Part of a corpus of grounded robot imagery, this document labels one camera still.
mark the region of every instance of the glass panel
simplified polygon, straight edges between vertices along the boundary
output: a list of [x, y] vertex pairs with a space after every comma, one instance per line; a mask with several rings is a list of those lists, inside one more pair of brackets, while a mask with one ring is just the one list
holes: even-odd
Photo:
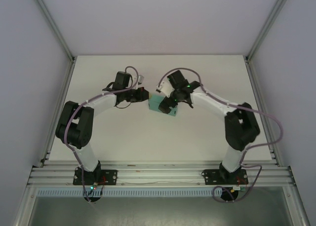
[[281, 187], [254, 188], [241, 202], [209, 197], [82, 198], [38, 197], [31, 226], [288, 226]]

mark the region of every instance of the green block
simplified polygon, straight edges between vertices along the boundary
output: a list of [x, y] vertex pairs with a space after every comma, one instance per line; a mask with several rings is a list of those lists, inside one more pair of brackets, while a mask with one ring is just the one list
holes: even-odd
[[[164, 96], [152, 94], [152, 97], [148, 99], [149, 109], [152, 111], [157, 111], [162, 114], [165, 114], [159, 110], [159, 104], [162, 102], [163, 99], [164, 99]], [[175, 108], [171, 108], [171, 111], [167, 115], [176, 116], [177, 112], [178, 112], [178, 106], [176, 106]]]

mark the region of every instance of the black mounting plate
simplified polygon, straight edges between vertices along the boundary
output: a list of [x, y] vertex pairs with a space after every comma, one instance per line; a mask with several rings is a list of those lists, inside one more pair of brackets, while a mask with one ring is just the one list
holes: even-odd
[[[118, 178], [118, 171], [117, 170], [101, 170], [99, 182], [103, 182], [103, 177], [105, 177], [105, 184], [104, 185], [116, 185], [117, 178]], [[94, 184], [93, 172], [84, 171], [84, 184], [85, 185], [93, 185]], [[73, 185], [82, 185], [81, 168], [75, 169], [75, 176], [74, 176]]]
[[247, 172], [240, 169], [234, 177], [224, 180], [219, 173], [219, 169], [205, 169], [202, 172], [205, 185], [245, 185], [248, 184]]

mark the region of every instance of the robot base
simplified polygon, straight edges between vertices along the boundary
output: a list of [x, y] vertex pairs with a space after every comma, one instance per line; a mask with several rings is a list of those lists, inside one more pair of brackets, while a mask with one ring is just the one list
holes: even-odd
[[[81, 168], [76, 168], [73, 185], [82, 185], [81, 174]], [[101, 170], [101, 164], [93, 172], [84, 171], [84, 185], [93, 185], [95, 182], [99, 185], [116, 185], [117, 178], [117, 170]]]
[[219, 169], [206, 169], [202, 172], [205, 185], [240, 185], [248, 184], [247, 172], [240, 169], [232, 174], [231, 177], [223, 179]]

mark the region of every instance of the white wall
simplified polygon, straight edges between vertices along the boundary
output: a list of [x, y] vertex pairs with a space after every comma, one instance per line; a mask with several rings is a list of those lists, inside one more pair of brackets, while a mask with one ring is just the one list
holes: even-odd
[[68, 60], [34, 0], [0, 0], [0, 220], [13, 223]]
[[276, 0], [44, 0], [74, 55], [247, 55]]
[[311, 225], [316, 225], [315, 10], [315, 0], [288, 0], [253, 62], [268, 109], [283, 122], [282, 155]]

